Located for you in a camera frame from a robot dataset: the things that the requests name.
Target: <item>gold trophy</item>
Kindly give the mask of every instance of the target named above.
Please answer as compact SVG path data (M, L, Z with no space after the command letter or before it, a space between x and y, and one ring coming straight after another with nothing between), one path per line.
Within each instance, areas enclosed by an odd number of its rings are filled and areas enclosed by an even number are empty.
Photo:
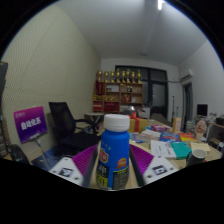
M106 71L105 72L105 82L108 82L108 76L109 76L108 71Z
M142 83L142 82L141 82L141 73L140 73L140 70L138 70L138 83L139 83L139 84Z
M117 82L119 83L120 82L120 72L119 72L119 69L117 70Z
M136 83L135 82L135 72L132 72L131 76L132 76L132 83Z
M114 71L111 71L111 82L114 82Z
M101 70L98 71L98 74L97 74L97 81L98 81L98 82L102 82L102 71L101 71Z
M126 72L127 83L130 83L130 70L128 69Z
M122 82L123 82L123 83L125 83L124 78L125 78L125 71L122 72Z

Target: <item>wall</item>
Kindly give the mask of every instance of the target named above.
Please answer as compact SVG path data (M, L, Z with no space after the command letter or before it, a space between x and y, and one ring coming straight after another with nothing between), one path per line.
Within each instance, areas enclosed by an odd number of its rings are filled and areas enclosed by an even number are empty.
M183 83L192 82L193 117L196 116L197 104L208 104L208 114L224 113L224 71L209 41L179 66L180 73L186 69L191 69L194 74Z
M162 69L167 71L167 76L169 81L179 81L179 71L178 68L172 65L159 63L155 61L142 60L142 59L126 59L126 58L110 58L101 59L100 68L102 71L111 71L115 69L116 65L127 65L127 66L142 66L148 68ZM176 107L178 107L178 116L182 115L182 98L180 97L180 91L182 87L179 83L168 83L168 120L172 120L173 111L173 97L175 96L175 115Z
M33 17L15 36L2 61L9 63L3 93L3 115L10 140L20 145L13 112L44 106L48 132L43 150L55 145L48 102L66 101L74 118L92 111L99 58L76 25L56 5Z

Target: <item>purple box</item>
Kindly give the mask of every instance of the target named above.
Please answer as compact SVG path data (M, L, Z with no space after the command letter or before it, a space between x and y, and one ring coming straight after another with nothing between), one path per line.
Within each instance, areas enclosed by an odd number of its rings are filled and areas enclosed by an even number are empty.
M166 131L169 131L169 127L165 126L165 125L152 125L151 126L151 130L152 131L157 131L157 132L166 132Z
M15 111L14 120L21 143L47 131L43 106Z

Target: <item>green object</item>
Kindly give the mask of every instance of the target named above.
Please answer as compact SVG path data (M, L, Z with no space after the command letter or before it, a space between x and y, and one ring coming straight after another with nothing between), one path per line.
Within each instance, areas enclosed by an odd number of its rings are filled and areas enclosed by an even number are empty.
M176 160L186 159L187 155L192 151L191 148L185 142L171 142L170 144L176 154Z

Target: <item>computer monitor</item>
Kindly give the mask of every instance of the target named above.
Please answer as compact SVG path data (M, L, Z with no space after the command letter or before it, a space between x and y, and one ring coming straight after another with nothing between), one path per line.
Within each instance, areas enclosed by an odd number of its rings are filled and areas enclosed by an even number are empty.
M198 104L197 105L197 115L208 116L208 105L207 104Z

